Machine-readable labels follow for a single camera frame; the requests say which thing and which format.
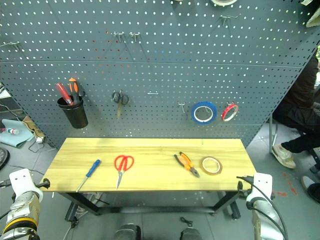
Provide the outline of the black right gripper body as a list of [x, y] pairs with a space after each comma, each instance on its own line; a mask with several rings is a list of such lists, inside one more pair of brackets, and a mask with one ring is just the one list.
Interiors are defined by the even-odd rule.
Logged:
[[237, 190], [240, 198], [247, 198], [248, 195], [252, 192], [252, 188], [244, 188], [243, 182], [238, 181]]

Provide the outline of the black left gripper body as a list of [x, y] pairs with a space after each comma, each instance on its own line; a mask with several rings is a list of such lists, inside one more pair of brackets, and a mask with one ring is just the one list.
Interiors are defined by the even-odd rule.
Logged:
[[45, 178], [41, 183], [35, 185], [37, 188], [46, 188], [48, 189], [51, 186], [50, 181]]

